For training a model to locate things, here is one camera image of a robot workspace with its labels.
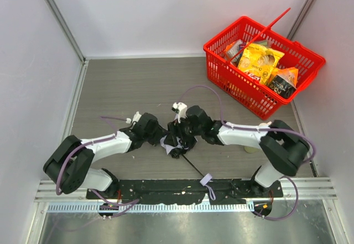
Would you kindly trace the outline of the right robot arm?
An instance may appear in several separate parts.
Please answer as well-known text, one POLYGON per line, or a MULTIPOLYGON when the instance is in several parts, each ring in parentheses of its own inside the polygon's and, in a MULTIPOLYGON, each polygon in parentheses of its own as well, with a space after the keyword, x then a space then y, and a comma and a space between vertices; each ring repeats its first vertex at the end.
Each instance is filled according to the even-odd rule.
POLYGON ((296 176, 310 150, 309 143, 286 123, 275 120, 258 126, 243 126, 213 120, 199 106, 174 104, 175 120, 168 123, 168 134, 160 141, 168 155, 179 158, 191 150, 197 137, 208 144, 239 145, 262 150, 268 163, 253 174, 249 189, 261 196, 283 176, 296 176))

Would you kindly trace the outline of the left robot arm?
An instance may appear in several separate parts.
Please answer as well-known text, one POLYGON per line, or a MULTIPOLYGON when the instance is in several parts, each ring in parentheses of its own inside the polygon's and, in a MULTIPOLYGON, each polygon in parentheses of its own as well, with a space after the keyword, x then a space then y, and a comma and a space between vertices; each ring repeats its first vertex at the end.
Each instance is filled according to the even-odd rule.
POLYGON ((91 168, 92 163, 139 149, 145 142, 156 146, 168 134, 150 113, 136 112, 127 123, 128 127, 103 137, 79 139, 70 135, 61 142, 43 166, 44 173, 56 185, 56 195, 71 194, 77 189, 91 190, 104 198, 117 194, 118 179, 107 169, 91 168))

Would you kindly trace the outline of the lavender folding umbrella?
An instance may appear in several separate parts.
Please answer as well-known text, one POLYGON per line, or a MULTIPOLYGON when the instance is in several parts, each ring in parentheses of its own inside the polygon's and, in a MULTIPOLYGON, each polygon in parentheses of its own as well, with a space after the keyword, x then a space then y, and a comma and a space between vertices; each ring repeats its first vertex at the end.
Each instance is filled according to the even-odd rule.
POLYGON ((192 164, 191 161, 187 159, 185 153, 190 147, 184 148, 179 141, 179 138, 174 141, 173 139, 168 138, 168 135, 166 135, 160 140, 160 144, 163 148, 165 148, 166 153, 170 156, 174 158, 179 158, 180 156, 182 156, 202 176, 200 184, 209 191, 209 199, 212 201, 216 200, 216 194, 213 188, 209 185, 209 183, 212 182, 212 175, 210 173, 204 175, 201 171, 198 170, 195 165, 192 164))

